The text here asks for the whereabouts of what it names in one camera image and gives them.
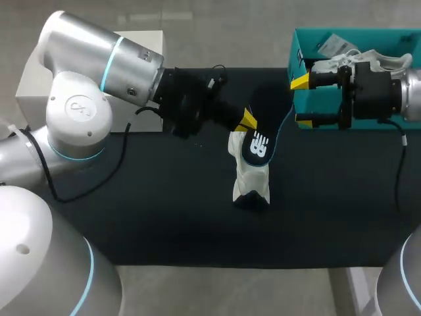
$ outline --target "cable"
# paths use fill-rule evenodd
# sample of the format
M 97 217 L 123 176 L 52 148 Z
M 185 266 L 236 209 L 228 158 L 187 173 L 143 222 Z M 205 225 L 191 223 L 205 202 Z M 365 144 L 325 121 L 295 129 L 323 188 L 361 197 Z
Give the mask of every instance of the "cable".
M 402 135 L 402 154 L 399 160 L 399 166 L 397 167 L 396 179 L 395 179 L 395 205 L 396 205 L 397 212 L 400 213 L 401 208 L 399 205 L 399 183 L 401 181 L 403 163 L 405 161 L 405 157 L 407 156 L 407 146 L 408 146 L 407 135 L 405 134 L 405 131 L 403 130 L 403 128 L 396 122 L 393 122 L 392 120 L 380 119 L 378 120 L 378 123 L 393 125 L 394 127 L 396 127 L 396 129 L 398 129 L 399 133 Z
M 138 109 L 134 113 L 134 115 L 136 116 L 140 112 L 143 112 L 143 111 L 152 111 L 155 114 L 159 115 L 158 109 L 156 109 L 154 107 L 141 107 L 140 109 Z M 125 131 L 124 131 L 124 137 L 123 137 L 123 144 L 122 144 L 120 159 L 118 160 L 117 165 L 115 166 L 114 170 L 112 170 L 111 173 L 104 180 L 102 180 L 100 183 L 98 183 L 96 186 L 94 186 L 94 187 L 90 188 L 88 191 L 86 191 L 82 194 L 78 194 L 77 196 L 74 196 L 70 199 L 63 199 L 63 198 L 59 197 L 59 195 L 57 194 L 56 188 L 54 186 L 53 178 L 51 177 L 51 173 L 50 173 L 50 170 L 48 168 L 47 161 L 45 160 L 44 154 L 42 153 L 42 150 L 41 150 L 39 144 L 37 143 L 36 139 L 32 136 L 31 133 L 29 133 L 25 130 L 21 130 L 21 131 L 29 139 L 29 141 L 34 145 L 34 147 L 37 151 L 39 159 L 41 160 L 42 167 L 44 169 L 45 177 L 47 178 L 48 187 L 49 187 L 49 189 L 51 191 L 51 194 L 53 195 L 54 199 L 58 202 L 61 202 L 61 203 L 69 203 L 69 202 L 76 201 L 77 199 L 84 198 L 85 196 L 88 196 L 89 194 L 93 193 L 94 191 L 99 189 L 102 185 L 107 183 L 117 173 L 117 171 L 122 166 L 124 158 L 126 156 L 127 139 L 128 139 L 128 134 L 129 134 L 131 125 L 132 125 L 132 123 L 129 122 L 126 126 Z
M 225 68 L 225 66 L 224 66 L 224 65 L 222 65 L 222 64 L 217 64 L 217 65 L 214 65 L 211 69 L 215 69 L 215 68 L 218 68 L 218 67 L 223 68 L 223 69 L 224 69 L 224 73 L 225 73 L 225 75 L 226 75 L 226 68 Z

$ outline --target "shoe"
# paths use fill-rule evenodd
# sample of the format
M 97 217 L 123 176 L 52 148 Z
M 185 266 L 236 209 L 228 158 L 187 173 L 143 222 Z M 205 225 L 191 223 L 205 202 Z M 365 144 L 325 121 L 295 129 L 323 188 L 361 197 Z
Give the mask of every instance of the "shoe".
M 231 132 L 228 140 L 228 152 L 237 162 L 232 201 L 242 209 L 266 209 L 270 203 L 269 164 L 254 167 L 245 162 L 241 154 L 245 135 L 246 132 Z
M 350 66 L 355 71 L 354 64 L 364 61 L 370 62 L 373 72 L 388 71 L 392 79 L 399 79 L 412 65 L 412 55 L 404 54 L 402 57 L 388 57 L 379 54 L 374 49 L 361 53 L 358 49 L 351 49 L 346 54 L 341 54 L 325 61 L 316 61 L 311 71 L 317 73 L 333 72 L 341 66 Z

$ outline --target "black mat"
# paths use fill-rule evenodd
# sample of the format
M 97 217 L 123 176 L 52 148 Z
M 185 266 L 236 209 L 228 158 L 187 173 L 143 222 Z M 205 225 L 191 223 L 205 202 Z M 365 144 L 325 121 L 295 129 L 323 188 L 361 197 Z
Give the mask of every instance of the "black mat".
M 192 70 L 206 74 L 207 70 Z M 223 98 L 247 104 L 254 87 L 287 84 L 285 69 L 228 69 Z M 270 163 L 263 215 L 232 206 L 235 161 L 228 132 L 209 124 L 188 141 L 136 134 L 103 189 L 52 203 L 113 263 L 213 267 L 382 266 L 421 220 L 421 133 L 408 135 L 402 215 L 393 206 L 401 153 L 396 131 L 300 130 L 290 116 Z M 120 153 L 113 135 L 91 170 L 59 181 L 73 195 L 103 178 Z M 47 190 L 41 196 L 51 201 Z

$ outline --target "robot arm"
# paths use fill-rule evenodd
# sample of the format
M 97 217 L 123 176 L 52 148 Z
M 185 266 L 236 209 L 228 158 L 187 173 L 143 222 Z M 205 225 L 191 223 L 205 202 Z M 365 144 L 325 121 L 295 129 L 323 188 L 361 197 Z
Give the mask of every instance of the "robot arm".
M 339 67 L 337 73 L 307 73 L 292 81 L 292 90 L 337 84 L 342 102 L 338 113 L 297 113 L 296 121 L 310 121 L 312 127 L 337 124 L 339 129 L 350 128 L 352 119 L 382 123 L 402 116 L 407 122 L 420 122 L 420 73 L 419 69 L 408 69 L 402 77 L 392 78 L 389 72 L 371 71 L 370 63 L 356 63 L 355 74 L 348 66 Z
M 103 92 L 140 107 L 151 100 L 172 133 L 187 138 L 213 120 L 228 130 L 257 127 L 247 109 L 217 100 L 225 77 L 205 82 L 165 69 L 163 56 L 76 16 L 57 11 L 37 45 L 39 62 L 53 73 L 47 126 L 32 132 L 52 175 L 84 169 L 98 156 L 112 126 Z M 0 183 L 31 189 L 45 181 L 31 142 L 18 135 L 0 142 Z

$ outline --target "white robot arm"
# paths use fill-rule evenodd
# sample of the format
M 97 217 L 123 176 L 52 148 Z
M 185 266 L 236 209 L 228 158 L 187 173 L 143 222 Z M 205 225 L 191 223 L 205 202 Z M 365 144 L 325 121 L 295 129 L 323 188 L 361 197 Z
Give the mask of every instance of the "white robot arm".
M 103 92 L 143 107 L 158 103 L 173 134 L 196 134 L 206 120 L 229 130 L 256 128 L 246 109 L 217 101 L 223 79 L 209 85 L 163 56 L 63 11 L 53 13 L 37 45 L 39 62 L 53 73 L 47 126 L 32 132 L 52 175 L 90 165 L 104 148 L 112 112 Z M 0 183 L 31 189 L 45 180 L 38 155 L 19 134 L 0 142 Z

